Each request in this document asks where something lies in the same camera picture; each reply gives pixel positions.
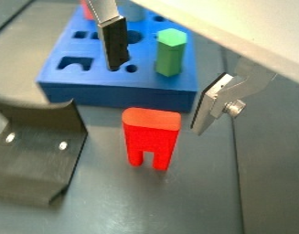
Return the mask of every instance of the red arch block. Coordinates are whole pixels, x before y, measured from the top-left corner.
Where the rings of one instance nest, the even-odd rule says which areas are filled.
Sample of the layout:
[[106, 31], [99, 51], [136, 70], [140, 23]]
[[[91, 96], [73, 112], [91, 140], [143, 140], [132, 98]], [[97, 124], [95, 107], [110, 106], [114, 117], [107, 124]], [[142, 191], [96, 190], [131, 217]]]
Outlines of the red arch block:
[[128, 108], [122, 115], [130, 164], [143, 164], [143, 152], [154, 152], [152, 167], [166, 170], [180, 129], [180, 115], [143, 108]]

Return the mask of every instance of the bolt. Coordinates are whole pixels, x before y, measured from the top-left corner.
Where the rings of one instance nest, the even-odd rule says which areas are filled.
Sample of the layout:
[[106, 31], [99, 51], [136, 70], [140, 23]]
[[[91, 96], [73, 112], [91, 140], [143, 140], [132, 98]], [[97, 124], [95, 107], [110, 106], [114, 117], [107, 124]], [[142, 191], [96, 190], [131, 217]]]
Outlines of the bolt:
[[64, 150], [67, 148], [67, 142], [61, 142], [59, 145], [59, 149]]
[[246, 107], [246, 103], [242, 100], [235, 100], [226, 104], [223, 111], [227, 112], [234, 118], [242, 112]]
[[7, 143], [11, 143], [13, 141], [16, 137], [16, 134], [15, 133], [11, 133], [8, 136], [7, 136]]

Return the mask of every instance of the green hexagonal prism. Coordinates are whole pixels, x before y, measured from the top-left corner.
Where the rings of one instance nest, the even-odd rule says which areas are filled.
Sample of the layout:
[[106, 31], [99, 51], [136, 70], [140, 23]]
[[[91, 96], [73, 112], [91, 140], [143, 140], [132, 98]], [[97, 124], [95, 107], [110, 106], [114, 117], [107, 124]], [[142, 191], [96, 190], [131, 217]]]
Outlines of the green hexagonal prism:
[[158, 32], [155, 71], [166, 77], [180, 73], [186, 43], [187, 35], [184, 32], [174, 28]]

